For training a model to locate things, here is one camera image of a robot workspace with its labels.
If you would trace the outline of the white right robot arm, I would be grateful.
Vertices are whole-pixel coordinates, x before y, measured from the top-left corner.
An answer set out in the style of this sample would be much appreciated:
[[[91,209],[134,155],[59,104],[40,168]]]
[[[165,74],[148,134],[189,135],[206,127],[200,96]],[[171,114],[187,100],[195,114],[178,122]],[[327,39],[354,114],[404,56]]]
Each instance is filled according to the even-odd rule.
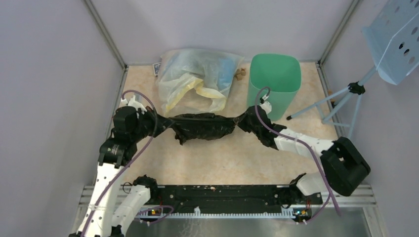
[[[349,138],[320,139],[272,123],[261,106],[251,106],[236,117],[237,126],[253,133],[265,146],[314,159],[319,171],[304,174],[290,189],[295,203],[304,203],[310,195],[335,191],[348,197],[370,174],[367,161]]]

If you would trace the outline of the black trash bag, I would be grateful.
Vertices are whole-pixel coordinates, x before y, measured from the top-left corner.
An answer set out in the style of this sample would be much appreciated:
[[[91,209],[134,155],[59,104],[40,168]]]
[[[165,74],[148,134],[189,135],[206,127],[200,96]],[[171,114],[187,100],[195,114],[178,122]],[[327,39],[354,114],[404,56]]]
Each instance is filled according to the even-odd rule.
[[[180,114],[174,117],[161,117],[159,122],[165,130],[171,128],[175,139],[181,145],[189,140],[216,140],[233,133],[244,115],[225,117],[214,113]]]

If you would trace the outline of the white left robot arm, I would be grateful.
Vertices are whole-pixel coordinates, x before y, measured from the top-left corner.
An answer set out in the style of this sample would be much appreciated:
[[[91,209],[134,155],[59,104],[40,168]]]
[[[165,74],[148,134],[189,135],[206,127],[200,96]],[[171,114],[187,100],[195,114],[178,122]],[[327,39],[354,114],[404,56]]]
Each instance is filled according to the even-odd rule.
[[[101,145],[96,181],[86,214],[74,237],[124,237],[141,207],[158,199],[157,181],[146,175],[132,184],[123,202],[116,206],[123,177],[144,152],[137,143],[150,140],[173,125],[173,120],[150,107],[124,106],[113,117],[111,136]]]

